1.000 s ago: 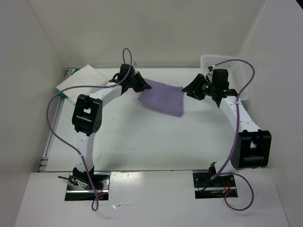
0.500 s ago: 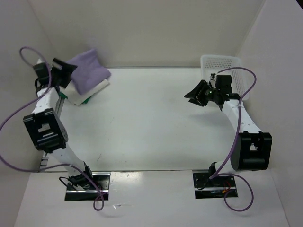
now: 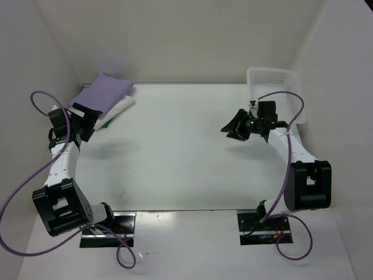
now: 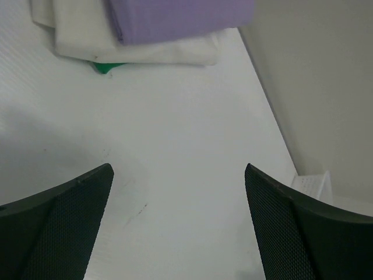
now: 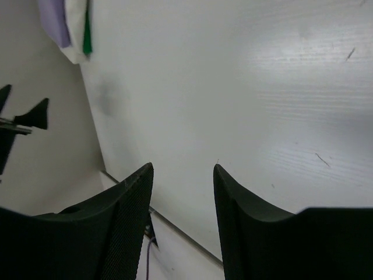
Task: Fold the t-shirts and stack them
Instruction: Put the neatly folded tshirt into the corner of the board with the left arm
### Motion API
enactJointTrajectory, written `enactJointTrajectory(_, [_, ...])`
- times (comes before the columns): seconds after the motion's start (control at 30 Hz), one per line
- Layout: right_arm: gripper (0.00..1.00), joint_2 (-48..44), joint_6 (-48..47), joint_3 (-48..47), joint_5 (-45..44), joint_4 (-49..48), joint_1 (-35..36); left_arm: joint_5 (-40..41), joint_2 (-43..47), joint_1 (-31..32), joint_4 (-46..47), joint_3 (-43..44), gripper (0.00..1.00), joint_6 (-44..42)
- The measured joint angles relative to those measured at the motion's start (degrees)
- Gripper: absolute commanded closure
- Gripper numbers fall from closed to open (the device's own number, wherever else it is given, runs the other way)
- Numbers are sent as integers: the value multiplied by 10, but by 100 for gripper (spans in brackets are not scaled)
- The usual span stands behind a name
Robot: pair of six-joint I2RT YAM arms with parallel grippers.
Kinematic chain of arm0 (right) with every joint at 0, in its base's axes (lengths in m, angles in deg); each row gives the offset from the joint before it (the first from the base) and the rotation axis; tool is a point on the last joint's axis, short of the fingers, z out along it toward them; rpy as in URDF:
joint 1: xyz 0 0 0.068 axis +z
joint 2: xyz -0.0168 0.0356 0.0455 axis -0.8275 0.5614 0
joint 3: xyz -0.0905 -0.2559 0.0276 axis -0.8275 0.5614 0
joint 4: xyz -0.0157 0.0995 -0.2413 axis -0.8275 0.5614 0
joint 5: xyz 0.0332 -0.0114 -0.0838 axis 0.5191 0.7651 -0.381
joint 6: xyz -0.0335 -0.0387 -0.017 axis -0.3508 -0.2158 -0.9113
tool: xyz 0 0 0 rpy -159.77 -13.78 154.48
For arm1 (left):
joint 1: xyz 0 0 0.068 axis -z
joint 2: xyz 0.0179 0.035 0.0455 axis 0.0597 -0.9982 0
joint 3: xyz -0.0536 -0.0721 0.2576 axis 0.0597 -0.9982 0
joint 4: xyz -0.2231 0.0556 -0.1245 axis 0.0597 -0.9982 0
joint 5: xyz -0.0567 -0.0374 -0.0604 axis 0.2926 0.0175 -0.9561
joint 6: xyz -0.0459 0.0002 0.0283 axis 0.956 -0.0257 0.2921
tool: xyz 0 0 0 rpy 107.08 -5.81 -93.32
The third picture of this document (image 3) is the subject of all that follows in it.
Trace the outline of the green t-shirt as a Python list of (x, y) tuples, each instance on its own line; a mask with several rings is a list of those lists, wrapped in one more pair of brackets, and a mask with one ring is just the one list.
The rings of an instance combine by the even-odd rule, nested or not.
[(107, 121), (102, 128), (108, 128), (108, 126), (111, 124), (111, 120)]

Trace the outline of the purple t-shirt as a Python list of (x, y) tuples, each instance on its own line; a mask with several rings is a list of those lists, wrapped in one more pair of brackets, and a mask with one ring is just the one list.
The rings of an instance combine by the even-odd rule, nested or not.
[(104, 116), (133, 88), (130, 80), (117, 79), (105, 74), (99, 76), (92, 84), (69, 102), (69, 107), (75, 103), (91, 110), (100, 111)]

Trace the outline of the white t-shirt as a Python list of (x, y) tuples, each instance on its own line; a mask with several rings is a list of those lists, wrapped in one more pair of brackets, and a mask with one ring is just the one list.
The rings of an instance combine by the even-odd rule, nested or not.
[(134, 104), (128, 95), (79, 95), (68, 105), (68, 111), (77, 117), (85, 128), (99, 130), (119, 113)]

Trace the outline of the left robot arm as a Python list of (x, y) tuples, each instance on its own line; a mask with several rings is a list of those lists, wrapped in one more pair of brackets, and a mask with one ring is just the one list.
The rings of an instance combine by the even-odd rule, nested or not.
[(52, 237), (88, 224), (96, 224), (103, 233), (110, 233), (116, 227), (111, 207), (105, 202), (91, 205), (75, 181), (81, 143), (91, 138), (100, 115), (100, 111), (78, 103), (67, 114), (61, 108), (47, 114), (52, 123), (48, 139), (54, 162), (46, 182), (33, 192), (32, 199)]

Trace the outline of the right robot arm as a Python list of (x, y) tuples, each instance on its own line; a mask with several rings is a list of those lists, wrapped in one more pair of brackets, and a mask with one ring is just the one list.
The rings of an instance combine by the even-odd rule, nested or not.
[(280, 121), (274, 101), (260, 101), (256, 113), (240, 109), (222, 132), (238, 141), (253, 134), (262, 137), (286, 163), (286, 173), (279, 195), (263, 200), (256, 209), (256, 223), (269, 229), (282, 214), (330, 207), (332, 200), (332, 167), (327, 160), (311, 155)]

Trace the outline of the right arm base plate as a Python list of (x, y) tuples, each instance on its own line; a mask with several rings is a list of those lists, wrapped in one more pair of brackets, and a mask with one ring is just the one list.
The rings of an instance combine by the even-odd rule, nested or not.
[(287, 218), (279, 217), (259, 222), (256, 210), (237, 211), (240, 245), (291, 244), (290, 224)]

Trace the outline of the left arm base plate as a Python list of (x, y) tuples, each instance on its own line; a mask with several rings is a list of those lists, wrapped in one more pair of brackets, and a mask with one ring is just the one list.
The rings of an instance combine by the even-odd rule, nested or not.
[[(112, 224), (104, 226), (112, 230), (121, 239), (125, 240), (129, 247), (133, 247), (135, 233), (135, 212), (114, 211)], [(118, 247), (119, 241), (107, 230), (91, 227), (83, 231), (80, 238), (80, 248), (111, 248)]]

